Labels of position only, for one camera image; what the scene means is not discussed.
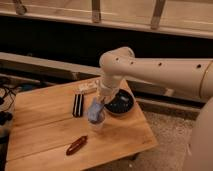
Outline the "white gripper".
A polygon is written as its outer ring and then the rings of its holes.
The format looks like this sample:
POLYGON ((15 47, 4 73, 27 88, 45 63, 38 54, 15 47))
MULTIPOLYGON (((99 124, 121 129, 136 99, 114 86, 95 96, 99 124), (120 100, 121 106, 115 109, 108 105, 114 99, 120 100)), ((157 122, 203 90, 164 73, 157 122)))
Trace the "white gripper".
POLYGON ((120 82, 117 80, 105 82, 100 80, 97 88, 99 102, 110 102, 119 90, 120 82))

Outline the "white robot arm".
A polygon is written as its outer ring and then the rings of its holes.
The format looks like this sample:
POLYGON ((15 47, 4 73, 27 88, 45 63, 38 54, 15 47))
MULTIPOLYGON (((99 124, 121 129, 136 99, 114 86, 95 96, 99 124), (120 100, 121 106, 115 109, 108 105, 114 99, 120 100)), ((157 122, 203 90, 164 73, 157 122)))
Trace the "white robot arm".
POLYGON ((213 171, 213 59, 142 59, 129 47, 103 53, 100 96, 112 96, 125 76, 185 92, 206 104, 193 128, 182 171, 213 171))

